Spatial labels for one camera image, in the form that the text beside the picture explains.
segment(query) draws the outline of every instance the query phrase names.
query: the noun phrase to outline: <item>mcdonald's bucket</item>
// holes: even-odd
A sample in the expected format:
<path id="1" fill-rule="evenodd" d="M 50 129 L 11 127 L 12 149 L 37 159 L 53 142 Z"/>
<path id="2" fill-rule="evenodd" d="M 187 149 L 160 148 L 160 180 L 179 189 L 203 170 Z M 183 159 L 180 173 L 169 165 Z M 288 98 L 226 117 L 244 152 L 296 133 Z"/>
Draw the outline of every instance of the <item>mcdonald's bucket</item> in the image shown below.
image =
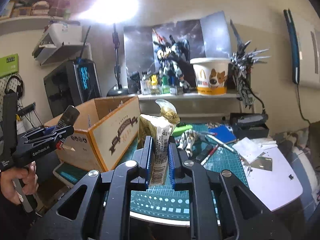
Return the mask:
<path id="1" fill-rule="evenodd" d="M 190 63 L 196 74 L 199 94 L 222 95 L 227 92 L 228 58 L 194 58 Z"/>

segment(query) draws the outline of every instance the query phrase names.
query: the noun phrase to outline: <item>barcode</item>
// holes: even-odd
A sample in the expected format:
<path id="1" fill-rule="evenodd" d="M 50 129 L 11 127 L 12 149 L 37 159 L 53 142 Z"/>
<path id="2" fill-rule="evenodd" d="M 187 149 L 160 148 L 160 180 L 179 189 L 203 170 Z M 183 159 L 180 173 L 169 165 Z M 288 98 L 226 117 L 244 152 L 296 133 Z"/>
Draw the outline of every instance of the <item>barcode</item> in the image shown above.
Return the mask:
<path id="1" fill-rule="evenodd" d="M 153 167 L 152 178 L 150 184 L 161 184 L 164 176 L 166 166 Z"/>

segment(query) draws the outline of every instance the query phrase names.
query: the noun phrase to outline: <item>human hand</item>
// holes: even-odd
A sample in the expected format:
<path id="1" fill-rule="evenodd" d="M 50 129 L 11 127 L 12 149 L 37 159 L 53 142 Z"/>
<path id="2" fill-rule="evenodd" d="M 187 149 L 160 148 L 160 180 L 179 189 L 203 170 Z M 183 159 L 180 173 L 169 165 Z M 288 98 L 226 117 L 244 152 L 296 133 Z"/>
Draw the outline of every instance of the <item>human hand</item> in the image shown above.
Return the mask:
<path id="1" fill-rule="evenodd" d="M 22 191 L 25 195 L 32 195 L 38 190 L 38 176 L 36 175 L 36 162 L 28 165 L 29 171 L 24 168 L 13 167 L 7 171 L 1 172 L 0 186 L 3 196 L 12 203 L 19 205 L 20 198 L 13 186 L 13 179 L 22 179 L 25 186 Z"/>

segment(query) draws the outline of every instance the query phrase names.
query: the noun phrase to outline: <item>computer case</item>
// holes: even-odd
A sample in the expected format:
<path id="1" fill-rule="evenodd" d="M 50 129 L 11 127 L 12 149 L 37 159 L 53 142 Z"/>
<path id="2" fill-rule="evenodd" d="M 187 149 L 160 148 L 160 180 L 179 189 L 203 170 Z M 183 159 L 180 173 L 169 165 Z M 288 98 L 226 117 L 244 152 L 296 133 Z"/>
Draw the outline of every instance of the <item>computer case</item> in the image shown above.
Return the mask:
<path id="1" fill-rule="evenodd" d="M 44 77 L 44 87 L 53 117 L 62 114 L 69 105 L 78 106 L 101 97 L 95 63 L 88 59 L 63 62 Z"/>

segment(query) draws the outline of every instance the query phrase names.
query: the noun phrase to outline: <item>plastic wrapper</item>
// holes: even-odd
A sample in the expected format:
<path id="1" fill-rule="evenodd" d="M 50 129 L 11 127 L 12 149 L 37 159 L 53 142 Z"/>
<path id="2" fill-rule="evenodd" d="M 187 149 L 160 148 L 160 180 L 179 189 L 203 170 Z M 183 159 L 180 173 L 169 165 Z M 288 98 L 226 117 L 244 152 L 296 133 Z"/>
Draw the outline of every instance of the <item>plastic wrapper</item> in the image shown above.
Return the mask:
<path id="1" fill-rule="evenodd" d="M 160 117 L 141 114 L 139 117 L 138 146 L 144 146 L 146 136 L 152 136 L 155 143 L 154 156 L 152 158 L 152 175 L 150 186 L 164 184 L 168 163 L 168 141 L 169 137 L 180 123 L 176 108 L 170 102 L 157 99 L 160 106 Z"/>

